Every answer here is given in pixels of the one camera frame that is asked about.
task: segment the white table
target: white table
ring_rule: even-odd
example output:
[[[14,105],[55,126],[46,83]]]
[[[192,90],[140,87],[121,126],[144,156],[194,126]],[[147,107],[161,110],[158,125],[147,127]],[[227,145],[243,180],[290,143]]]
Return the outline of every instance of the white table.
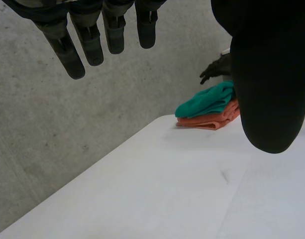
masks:
[[[0,239],[305,239],[305,123],[285,153],[218,131],[149,124]]]

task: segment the green cloth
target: green cloth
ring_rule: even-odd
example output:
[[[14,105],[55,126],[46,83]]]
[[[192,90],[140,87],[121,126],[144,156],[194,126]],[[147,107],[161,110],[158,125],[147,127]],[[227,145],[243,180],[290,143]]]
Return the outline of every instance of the green cloth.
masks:
[[[224,81],[204,91],[198,92],[192,99],[180,105],[176,110],[178,118],[193,118],[214,113],[222,113],[235,96],[232,81]]]

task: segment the stack of folded cloth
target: stack of folded cloth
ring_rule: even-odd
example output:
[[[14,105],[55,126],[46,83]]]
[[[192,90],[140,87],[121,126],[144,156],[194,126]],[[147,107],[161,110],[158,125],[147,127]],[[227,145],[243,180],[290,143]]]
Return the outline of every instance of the stack of folded cloth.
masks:
[[[217,130],[240,115],[232,81],[197,93],[176,110],[177,126]]]

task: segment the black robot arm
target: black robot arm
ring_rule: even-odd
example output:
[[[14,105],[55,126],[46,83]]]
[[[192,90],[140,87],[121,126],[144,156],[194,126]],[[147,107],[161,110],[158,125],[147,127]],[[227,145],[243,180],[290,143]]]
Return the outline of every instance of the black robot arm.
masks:
[[[124,50],[124,14],[135,3],[140,45],[151,48],[155,44],[157,10],[166,0],[3,0],[23,18],[32,20],[40,29],[59,60],[73,79],[85,75],[85,68],[67,31],[67,13],[74,24],[85,56],[91,66],[103,62],[97,20],[103,22],[109,51]]]

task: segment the orange cloth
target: orange cloth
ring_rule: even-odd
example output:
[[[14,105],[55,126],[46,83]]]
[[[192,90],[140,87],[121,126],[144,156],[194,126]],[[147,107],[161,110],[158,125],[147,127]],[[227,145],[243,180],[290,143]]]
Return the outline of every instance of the orange cloth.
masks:
[[[239,115],[240,109],[238,101],[235,99],[227,104],[222,113],[194,118],[178,118],[177,126],[217,130],[235,120]]]

